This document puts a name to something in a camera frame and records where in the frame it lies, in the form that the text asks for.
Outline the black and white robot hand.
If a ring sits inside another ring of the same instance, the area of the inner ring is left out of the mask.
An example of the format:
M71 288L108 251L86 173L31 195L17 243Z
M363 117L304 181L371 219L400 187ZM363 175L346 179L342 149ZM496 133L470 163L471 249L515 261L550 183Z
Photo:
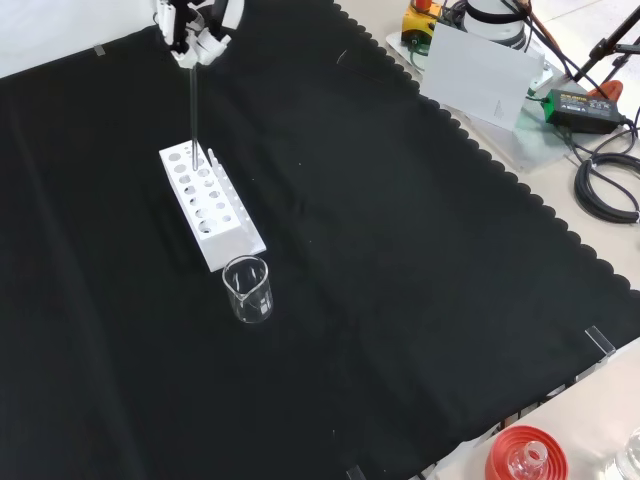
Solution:
M244 7L244 0L156 0L154 21L177 64L193 69L224 53Z

